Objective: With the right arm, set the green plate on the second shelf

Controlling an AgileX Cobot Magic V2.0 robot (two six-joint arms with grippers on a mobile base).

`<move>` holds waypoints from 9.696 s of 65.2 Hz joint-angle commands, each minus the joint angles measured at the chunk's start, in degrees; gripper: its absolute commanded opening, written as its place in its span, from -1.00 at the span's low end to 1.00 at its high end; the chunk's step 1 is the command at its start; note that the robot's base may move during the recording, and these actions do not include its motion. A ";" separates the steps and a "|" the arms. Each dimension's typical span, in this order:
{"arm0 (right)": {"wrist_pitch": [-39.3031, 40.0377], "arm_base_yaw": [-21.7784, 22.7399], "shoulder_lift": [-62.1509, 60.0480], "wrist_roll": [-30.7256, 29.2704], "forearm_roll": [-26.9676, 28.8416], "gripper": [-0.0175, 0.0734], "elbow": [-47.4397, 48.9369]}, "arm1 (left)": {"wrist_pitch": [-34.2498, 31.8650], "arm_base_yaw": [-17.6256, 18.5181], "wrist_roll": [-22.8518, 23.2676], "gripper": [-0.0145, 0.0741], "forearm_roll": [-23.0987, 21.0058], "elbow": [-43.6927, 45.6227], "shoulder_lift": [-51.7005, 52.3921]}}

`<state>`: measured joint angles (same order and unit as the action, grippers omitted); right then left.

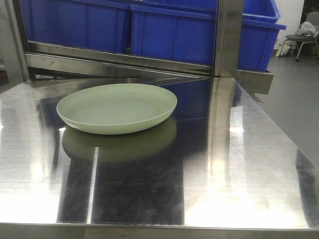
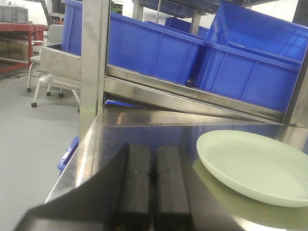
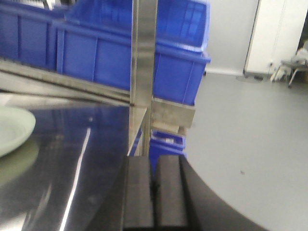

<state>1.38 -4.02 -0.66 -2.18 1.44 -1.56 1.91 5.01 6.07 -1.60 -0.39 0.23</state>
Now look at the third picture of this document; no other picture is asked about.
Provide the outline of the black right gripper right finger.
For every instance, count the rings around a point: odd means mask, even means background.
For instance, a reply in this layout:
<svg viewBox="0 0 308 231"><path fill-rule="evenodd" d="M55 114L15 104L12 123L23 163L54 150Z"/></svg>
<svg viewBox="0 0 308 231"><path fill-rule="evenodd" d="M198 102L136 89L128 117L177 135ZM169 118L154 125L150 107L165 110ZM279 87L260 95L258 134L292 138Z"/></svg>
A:
<svg viewBox="0 0 308 231"><path fill-rule="evenodd" d="M184 157L160 157L155 177L158 231L264 230L214 193Z"/></svg>

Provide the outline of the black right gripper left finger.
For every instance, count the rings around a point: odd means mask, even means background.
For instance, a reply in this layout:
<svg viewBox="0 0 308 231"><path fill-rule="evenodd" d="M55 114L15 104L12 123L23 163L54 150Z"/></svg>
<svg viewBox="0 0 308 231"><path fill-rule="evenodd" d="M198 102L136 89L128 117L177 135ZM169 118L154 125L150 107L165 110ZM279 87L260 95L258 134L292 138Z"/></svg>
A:
<svg viewBox="0 0 308 231"><path fill-rule="evenodd" d="M149 159L126 157L95 216L95 230L152 231L153 212Z"/></svg>

